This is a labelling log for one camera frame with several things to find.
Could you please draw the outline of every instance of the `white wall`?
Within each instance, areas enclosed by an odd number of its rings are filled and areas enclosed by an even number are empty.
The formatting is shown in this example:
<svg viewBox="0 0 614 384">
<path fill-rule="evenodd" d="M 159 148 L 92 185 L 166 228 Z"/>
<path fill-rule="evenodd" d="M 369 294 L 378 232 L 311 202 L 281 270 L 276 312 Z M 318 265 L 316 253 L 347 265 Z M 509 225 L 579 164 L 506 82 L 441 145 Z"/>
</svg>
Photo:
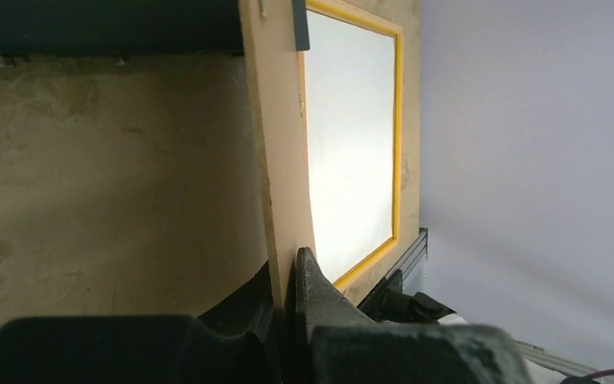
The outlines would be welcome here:
<svg viewBox="0 0 614 384">
<path fill-rule="evenodd" d="M 614 1 L 423 0 L 428 292 L 614 367 Z"/>
</svg>

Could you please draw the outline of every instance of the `plywood edge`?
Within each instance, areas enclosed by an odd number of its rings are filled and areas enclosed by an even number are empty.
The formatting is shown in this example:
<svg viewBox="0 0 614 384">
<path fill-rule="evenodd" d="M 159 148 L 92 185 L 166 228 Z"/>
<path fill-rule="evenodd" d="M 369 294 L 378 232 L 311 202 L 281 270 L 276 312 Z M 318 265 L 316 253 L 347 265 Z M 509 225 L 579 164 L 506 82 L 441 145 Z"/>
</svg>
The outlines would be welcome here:
<svg viewBox="0 0 614 384">
<path fill-rule="evenodd" d="M 297 52 L 297 78 L 300 82 L 300 116 L 302 117 L 302 130 L 307 136 L 307 96 L 306 88 L 307 84 L 305 79 L 305 53 Z"/>
<path fill-rule="evenodd" d="M 289 300 L 300 247 L 314 248 L 291 2 L 240 0 L 274 305 Z"/>
</svg>

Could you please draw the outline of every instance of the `white panel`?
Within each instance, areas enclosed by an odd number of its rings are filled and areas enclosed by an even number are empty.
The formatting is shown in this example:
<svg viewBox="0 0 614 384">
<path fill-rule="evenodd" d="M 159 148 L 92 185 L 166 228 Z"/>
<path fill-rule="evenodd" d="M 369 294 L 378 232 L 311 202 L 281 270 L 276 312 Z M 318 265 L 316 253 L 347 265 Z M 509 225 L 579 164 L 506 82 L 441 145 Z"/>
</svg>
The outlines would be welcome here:
<svg viewBox="0 0 614 384">
<path fill-rule="evenodd" d="M 319 265 L 335 281 L 392 237 L 394 39 L 308 12 L 309 192 Z"/>
</svg>

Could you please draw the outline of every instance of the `concrete wall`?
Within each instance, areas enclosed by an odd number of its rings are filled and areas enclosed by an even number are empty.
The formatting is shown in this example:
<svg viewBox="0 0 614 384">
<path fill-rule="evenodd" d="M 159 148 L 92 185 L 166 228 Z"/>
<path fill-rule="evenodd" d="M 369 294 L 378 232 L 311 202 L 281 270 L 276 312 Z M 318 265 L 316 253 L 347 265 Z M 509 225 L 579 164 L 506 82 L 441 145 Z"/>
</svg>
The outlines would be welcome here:
<svg viewBox="0 0 614 384">
<path fill-rule="evenodd" d="M 427 291 L 614 367 L 614 2 L 424 0 Z"/>
<path fill-rule="evenodd" d="M 0 325 L 199 314 L 266 261 L 243 58 L 0 69 Z"/>
</svg>

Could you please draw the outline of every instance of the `yellow frame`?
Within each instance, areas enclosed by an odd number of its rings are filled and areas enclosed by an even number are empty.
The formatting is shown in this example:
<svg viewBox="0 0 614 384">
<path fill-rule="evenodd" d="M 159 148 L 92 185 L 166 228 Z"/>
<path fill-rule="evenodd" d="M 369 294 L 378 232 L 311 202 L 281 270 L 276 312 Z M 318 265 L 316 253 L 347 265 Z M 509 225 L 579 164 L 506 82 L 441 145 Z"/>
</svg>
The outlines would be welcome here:
<svg viewBox="0 0 614 384">
<path fill-rule="evenodd" d="M 342 22 L 383 34 L 395 40 L 394 65 L 394 171 L 392 194 L 392 237 L 383 242 L 373 252 L 358 262 L 354 267 L 335 281 L 335 287 L 344 290 L 351 286 L 357 278 L 380 261 L 399 241 L 401 214 L 401 95 L 403 86 L 403 30 L 400 26 L 370 14 L 364 10 L 339 0 L 307 0 L 307 10 L 335 18 Z M 298 54 L 298 68 L 301 84 L 301 108 L 303 123 L 306 128 L 305 112 L 305 63 L 304 56 Z"/>
</svg>

